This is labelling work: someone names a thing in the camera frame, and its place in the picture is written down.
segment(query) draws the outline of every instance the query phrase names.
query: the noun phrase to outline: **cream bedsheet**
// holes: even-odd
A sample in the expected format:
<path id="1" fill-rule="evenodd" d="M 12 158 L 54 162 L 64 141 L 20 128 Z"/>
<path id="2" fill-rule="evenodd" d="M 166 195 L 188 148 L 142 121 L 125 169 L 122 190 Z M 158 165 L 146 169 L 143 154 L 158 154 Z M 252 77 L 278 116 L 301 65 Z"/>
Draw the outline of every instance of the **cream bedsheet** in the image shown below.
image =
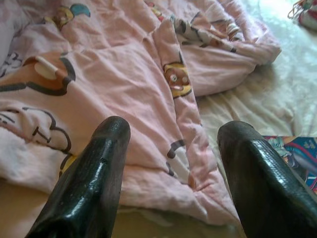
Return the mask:
<path id="1" fill-rule="evenodd" d="M 198 98 L 203 125 L 217 154 L 218 128 L 243 120 L 266 135 L 317 136 L 317 37 L 287 19 L 291 0 L 246 0 L 250 13 L 264 21 L 280 40 L 282 53 L 271 66 L 255 70 L 239 87 Z M 26 233 L 46 195 L 0 184 L 0 237 Z M 121 208 L 114 238 L 238 237 L 232 227 L 212 227 L 173 213 Z"/>

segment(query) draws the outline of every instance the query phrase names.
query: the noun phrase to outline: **colorful cartoon blanket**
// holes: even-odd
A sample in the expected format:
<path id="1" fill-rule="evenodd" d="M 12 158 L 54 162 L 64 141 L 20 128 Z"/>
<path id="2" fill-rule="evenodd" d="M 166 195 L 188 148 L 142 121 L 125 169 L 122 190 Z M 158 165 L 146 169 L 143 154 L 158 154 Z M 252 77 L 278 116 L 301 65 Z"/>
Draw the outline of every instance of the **colorful cartoon blanket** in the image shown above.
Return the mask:
<path id="1" fill-rule="evenodd" d="M 121 204 L 239 222 L 195 101 L 279 54 L 239 1 L 5 0 L 0 13 L 0 177 L 50 192 L 118 115 Z"/>

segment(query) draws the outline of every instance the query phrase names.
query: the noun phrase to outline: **bed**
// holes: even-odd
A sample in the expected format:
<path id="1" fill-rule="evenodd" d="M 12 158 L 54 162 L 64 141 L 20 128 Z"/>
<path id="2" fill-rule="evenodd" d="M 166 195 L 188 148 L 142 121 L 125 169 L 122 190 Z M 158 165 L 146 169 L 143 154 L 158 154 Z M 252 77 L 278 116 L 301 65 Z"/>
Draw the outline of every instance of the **bed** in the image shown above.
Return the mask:
<path id="1" fill-rule="evenodd" d="M 249 13 L 271 29 L 282 52 L 272 65 L 258 66 L 239 86 L 196 98 L 203 128 L 223 175 L 216 135 L 228 121 L 246 121 L 263 135 L 317 136 L 313 96 L 317 89 L 316 39 L 287 19 L 290 1 L 248 0 L 244 4 Z M 10 141 L 3 128 L 1 132 Z M 7 182 L 1 183 L 0 193 L 0 236 L 24 237 L 47 194 Z M 121 206 L 112 237 L 243 237 L 243 233 L 238 224 L 212 226 L 174 212 Z"/>

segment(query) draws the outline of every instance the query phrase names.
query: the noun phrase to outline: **yellow cartoon character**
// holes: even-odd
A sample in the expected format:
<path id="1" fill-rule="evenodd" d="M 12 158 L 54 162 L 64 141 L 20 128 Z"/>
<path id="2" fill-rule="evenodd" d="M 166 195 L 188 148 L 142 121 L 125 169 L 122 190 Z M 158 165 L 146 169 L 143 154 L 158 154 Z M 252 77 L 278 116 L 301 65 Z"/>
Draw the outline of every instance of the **yellow cartoon character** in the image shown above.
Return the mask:
<path id="1" fill-rule="evenodd" d="M 69 21 L 71 21 L 75 16 L 85 14 L 90 17 L 90 11 L 86 5 L 76 3 L 70 8 L 66 6 L 60 6 L 57 9 L 56 16 L 44 17 L 45 22 L 53 23 L 59 30 Z"/>
<path id="2" fill-rule="evenodd" d="M 192 91 L 184 64 L 166 64 L 164 66 L 164 76 L 171 88 L 173 98 L 186 96 Z"/>

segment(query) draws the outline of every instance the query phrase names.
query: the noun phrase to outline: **pink blanket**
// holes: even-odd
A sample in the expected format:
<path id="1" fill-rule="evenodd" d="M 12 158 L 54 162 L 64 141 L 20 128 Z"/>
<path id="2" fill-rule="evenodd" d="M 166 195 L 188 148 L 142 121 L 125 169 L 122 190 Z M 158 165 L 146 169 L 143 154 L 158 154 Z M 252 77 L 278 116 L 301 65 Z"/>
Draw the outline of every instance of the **pink blanket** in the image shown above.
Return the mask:
<path id="1" fill-rule="evenodd" d="M 50 192 L 118 115 L 131 126 L 121 204 L 239 222 L 195 101 L 279 53 L 239 1 L 5 0 L 0 16 L 0 177 Z"/>

